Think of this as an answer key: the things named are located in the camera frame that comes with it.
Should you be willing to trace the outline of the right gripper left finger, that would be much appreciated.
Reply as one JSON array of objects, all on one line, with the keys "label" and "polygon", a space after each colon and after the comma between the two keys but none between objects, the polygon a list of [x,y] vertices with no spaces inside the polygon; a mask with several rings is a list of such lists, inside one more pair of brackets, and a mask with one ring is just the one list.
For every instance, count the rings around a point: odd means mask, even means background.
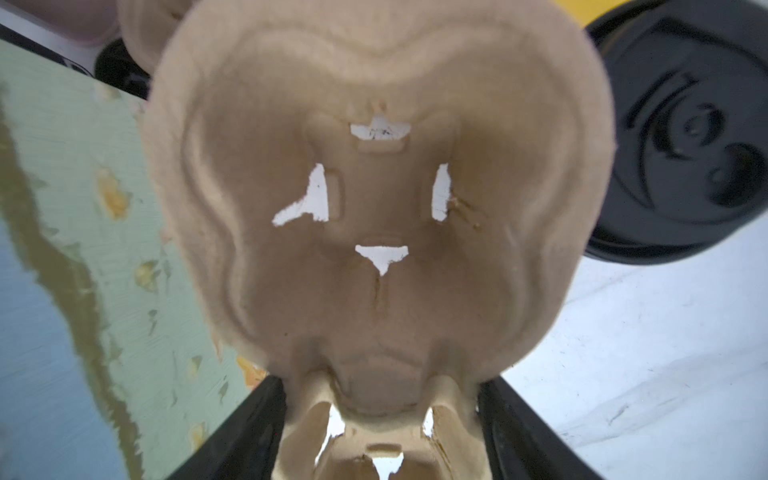
[{"label": "right gripper left finger", "polygon": [[170,480],[270,480],[286,420],[283,382],[266,377]]}]

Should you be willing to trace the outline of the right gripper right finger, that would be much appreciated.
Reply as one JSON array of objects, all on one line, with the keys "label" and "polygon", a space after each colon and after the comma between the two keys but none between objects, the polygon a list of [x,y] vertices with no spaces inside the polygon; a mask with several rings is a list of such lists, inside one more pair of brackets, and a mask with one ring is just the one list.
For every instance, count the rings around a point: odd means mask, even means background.
[{"label": "right gripper right finger", "polygon": [[503,378],[480,386],[478,415],[493,480],[601,480]]}]

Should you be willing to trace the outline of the single brown pulp carrier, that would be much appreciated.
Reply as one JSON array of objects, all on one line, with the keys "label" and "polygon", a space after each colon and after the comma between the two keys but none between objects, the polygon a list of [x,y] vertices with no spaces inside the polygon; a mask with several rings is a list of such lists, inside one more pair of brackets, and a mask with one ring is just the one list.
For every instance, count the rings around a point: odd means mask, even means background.
[{"label": "single brown pulp carrier", "polygon": [[610,85],[551,1],[123,1],[142,143],[217,343],[283,382],[278,479],[489,479],[481,384],[554,324]]}]

